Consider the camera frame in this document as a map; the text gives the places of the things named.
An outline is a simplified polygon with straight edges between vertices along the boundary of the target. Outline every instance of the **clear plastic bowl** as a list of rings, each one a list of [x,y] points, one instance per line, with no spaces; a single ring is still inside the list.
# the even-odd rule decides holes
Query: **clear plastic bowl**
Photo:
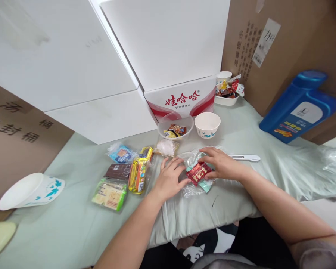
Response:
[[[172,123],[177,124],[179,126],[187,127],[186,133],[176,138],[165,137],[163,131],[167,130],[171,126]],[[163,138],[176,141],[176,140],[183,140],[184,138],[187,138],[189,136],[189,133],[193,129],[193,127],[194,127],[194,120],[191,115],[181,113],[181,112],[172,112],[172,113],[167,114],[163,118],[161,118],[161,120],[158,123],[157,130],[158,130],[159,135],[162,136]]]

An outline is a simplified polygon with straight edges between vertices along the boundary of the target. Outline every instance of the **cup with snacks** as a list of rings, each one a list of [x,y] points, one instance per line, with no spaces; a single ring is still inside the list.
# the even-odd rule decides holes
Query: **cup with snacks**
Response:
[[[194,127],[191,115],[172,112],[161,118],[158,123],[158,133],[169,140],[183,140],[189,136]]]

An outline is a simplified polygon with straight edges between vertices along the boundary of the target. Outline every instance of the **white paper cup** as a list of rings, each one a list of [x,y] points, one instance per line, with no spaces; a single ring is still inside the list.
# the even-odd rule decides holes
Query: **white paper cup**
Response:
[[[16,182],[0,199],[0,210],[44,205],[56,199],[65,181],[34,173]]]
[[[214,137],[220,125],[220,117],[211,112],[200,113],[194,120],[198,135],[204,139]]]
[[[231,76],[233,75],[232,72],[229,71],[221,71],[219,74],[217,74],[217,80],[215,82],[216,85],[222,84],[224,80],[228,82],[228,80],[231,79]]]

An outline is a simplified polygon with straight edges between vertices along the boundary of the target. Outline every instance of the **blue bottle cap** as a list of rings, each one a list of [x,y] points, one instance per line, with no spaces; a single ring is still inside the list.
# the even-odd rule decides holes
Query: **blue bottle cap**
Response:
[[[315,90],[319,88],[327,79],[327,75],[320,71],[308,70],[298,74],[292,81],[296,87],[304,88],[305,90]]]

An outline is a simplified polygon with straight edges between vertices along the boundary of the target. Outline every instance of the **blue snack package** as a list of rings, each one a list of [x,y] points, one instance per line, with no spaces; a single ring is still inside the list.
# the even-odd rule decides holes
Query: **blue snack package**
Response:
[[[117,163],[131,163],[138,156],[136,152],[121,143],[115,143],[107,149],[106,155]]]

